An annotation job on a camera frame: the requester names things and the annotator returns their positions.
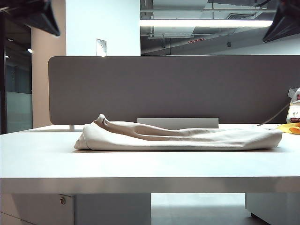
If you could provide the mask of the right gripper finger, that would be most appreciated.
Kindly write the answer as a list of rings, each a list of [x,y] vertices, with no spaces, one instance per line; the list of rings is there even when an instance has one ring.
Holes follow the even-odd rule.
[[[279,0],[272,25],[264,35],[264,43],[300,33],[300,1]]]

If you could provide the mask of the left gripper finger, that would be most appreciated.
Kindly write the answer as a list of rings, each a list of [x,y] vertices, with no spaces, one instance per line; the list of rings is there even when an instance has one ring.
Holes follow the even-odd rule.
[[[15,21],[60,36],[50,0],[2,0],[0,11]]]

